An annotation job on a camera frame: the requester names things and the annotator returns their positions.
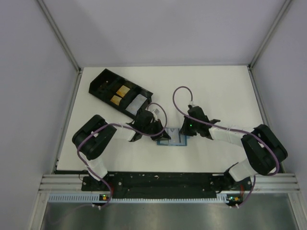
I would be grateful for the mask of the blue card holder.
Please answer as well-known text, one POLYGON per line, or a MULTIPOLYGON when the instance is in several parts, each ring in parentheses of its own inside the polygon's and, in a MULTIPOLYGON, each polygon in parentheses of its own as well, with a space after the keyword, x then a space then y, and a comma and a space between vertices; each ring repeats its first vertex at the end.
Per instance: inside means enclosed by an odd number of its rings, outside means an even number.
POLYGON ((170 139, 157 141, 158 146, 187 146, 187 136, 180 134, 179 128, 167 127, 165 131, 170 136, 170 139))

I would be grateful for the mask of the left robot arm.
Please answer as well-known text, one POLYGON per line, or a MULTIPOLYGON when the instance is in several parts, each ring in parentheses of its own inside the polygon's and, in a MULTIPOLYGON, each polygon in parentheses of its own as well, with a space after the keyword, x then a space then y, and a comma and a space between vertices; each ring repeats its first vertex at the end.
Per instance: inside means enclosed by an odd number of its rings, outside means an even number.
POLYGON ((102 154, 109 143, 117 139, 135 142, 141 139, 143 134, 149 134, 153 141, 171 139, 157 118, 157 114, 143 110, 132 122, 118 126, 108 124, 100 115, 94 115, 73 135, 72 142, 89 174, 100 181, 107 174, 102 154))

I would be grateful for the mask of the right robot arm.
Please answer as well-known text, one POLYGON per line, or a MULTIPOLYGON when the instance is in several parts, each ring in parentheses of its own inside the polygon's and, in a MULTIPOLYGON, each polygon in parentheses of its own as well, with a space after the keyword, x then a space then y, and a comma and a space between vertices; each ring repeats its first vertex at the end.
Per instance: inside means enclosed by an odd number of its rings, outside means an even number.
POLYGON ((256 174, 266 176, 272 174, 272 170, 278 173, 280 163, 288 157, 287 150, 267 125, 249 129, 226 126, 218 119, 210 120, 199 106, 188 108, 180 134, 190 137, 199 134, 244 149, 247 158, 225 172, 236 182, 256 174))

